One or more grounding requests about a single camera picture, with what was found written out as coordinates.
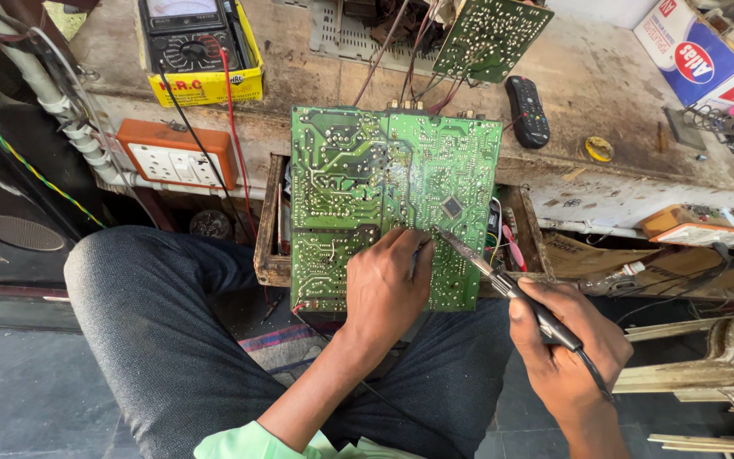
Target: speaker grille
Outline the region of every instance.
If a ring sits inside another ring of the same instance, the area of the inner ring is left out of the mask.
[[[0,215],[0,241],[30,250],[53,251],[65,241],[56,231],[15,216]]]

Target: small circuit board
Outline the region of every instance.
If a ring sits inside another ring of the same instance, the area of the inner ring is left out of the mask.
[[[515,0],[465,0],[433,70],[503,82],[554,12]]]
[[[347,262],[404,225],[438,241],[428,308],[474,310],[480,272],[433,225],[483,251],[502,133],[425,112],[294,107],[291,303],[347,310]]]

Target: person's left hand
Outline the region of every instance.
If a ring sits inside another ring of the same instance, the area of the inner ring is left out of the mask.
[[[412,277],[409,267],[418,251]],[[429,299],[435,241],[420,229],[393,228],[347,264],[342,331],[381,356],[409,329]]]

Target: tv remote control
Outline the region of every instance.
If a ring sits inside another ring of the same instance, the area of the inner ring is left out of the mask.
[[[548,144],[551,131],[534,82],[525,77],[511,76],[505,80],[505,92],[509,95],[517,141],[531,149],[540,149]]]

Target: dark gray pants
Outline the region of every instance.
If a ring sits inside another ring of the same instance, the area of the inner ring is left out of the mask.
[[[147,459],[192,457],[204,437],[256,420],[285,392],[207,302],[255,285],[252,257],[226,241],[138,226],[90,235],[70,254],[65,276],[75,314]],[[474,313],[433,315],[373,387],[472,457],[513,349],[507,309],[483,300]],[[343,404],[321,430],[334,445],[363,435],[429,459],[457,457],[372,394]]]

